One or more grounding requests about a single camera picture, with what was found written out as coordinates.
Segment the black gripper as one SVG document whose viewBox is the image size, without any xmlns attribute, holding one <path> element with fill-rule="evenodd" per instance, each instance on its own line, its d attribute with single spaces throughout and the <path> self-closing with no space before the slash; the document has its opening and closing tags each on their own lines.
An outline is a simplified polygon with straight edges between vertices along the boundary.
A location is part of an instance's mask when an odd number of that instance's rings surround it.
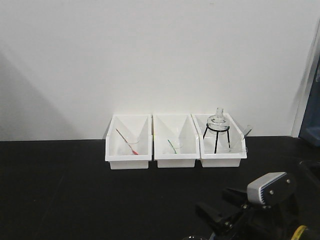
<svg viewBox="0 0 320 240">
<path fill-rule="evenodd" d="M 211 229 L 210 240 L 264 240 L 265 198 L 258 190 L 226 188 L 222 200 L 234 209 L 221 211 L 205 202 L 195 205 L 195 212 Z"/>
</svg>

